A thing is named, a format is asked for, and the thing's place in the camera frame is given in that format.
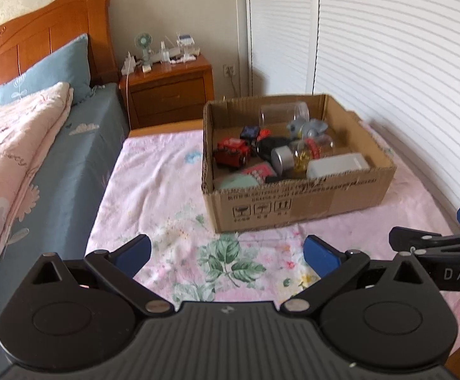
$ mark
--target nightstand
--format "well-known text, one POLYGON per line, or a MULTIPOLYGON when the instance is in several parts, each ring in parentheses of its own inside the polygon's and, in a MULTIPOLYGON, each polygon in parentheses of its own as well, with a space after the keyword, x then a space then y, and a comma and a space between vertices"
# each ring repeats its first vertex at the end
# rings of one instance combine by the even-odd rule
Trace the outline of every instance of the nightstand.
MULTIPOLYGON (((119 82, 126 107, 126 76, 119 82)), ((206 102, 214 100, 212 66, 199 55, 172 66, 154 64, 149 73, 139 67, 128 79, 131 129, 202 118, 206 102)))

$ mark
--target white louvered door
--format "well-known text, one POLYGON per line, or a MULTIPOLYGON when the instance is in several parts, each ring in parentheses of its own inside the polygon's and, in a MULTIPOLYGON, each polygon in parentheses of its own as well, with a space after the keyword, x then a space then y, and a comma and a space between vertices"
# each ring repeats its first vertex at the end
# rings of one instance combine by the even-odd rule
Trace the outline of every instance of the white louvered door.
POLYGON ((247 0, 251 95, 312 92, 318 0, 247 0))
POLYGON ((315 91, 370 121, 455 218, 460 0, 320 0, 315 91))

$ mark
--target open cardboard box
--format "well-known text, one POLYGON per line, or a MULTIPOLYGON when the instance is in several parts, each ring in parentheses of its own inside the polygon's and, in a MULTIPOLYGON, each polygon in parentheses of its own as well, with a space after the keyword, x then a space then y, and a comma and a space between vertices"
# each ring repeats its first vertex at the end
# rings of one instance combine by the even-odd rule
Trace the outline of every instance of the open cardboard box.
POLYGON ((377 206, 395 170, 394 162, 357 118, 327 94, 236 98, 209 102, 204 107, 202 191, 216 232, 284 226, 377 206), (262 105, 295 101, 308 105, 311 118, 328 123, 327 134, 335 141, 336 154, 359 152, 371 168, 316 180, 284 180, 256 187, 216 190, 215 181, 228 174, 228 170, 217 168, 213 161, 212 152, 217 142, 225 137, 239 137, 245 125, 258 125, 262 105))

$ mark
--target green fan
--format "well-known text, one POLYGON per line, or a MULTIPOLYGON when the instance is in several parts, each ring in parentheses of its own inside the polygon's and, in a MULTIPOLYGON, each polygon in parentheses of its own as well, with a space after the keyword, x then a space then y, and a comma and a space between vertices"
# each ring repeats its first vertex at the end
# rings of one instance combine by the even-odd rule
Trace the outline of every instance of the green fan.
POLYGON ((135 45, 142 49, 144 62, 149 61, 149 49, 151 47, 152 37, 150 34, 142 33, 135 38, 135 45))

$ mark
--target glass jar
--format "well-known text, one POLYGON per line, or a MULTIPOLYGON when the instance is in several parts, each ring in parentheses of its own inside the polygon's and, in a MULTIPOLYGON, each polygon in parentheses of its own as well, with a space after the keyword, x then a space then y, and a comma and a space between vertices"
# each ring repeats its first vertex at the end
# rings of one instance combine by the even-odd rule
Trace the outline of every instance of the glass jar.
POLYGON ((279 176, 305 177, 311 160, 334 154, 334 141, 326 134, 313 139, 297 140, 275 148, 271 154, 272 167, 279 176))
POLYGON ((303 101, 266 104, 260 109, 259 118, 261 128, 270 127, 273 124, 287 124, 299 118, 309 121, 309 108, 303 101))

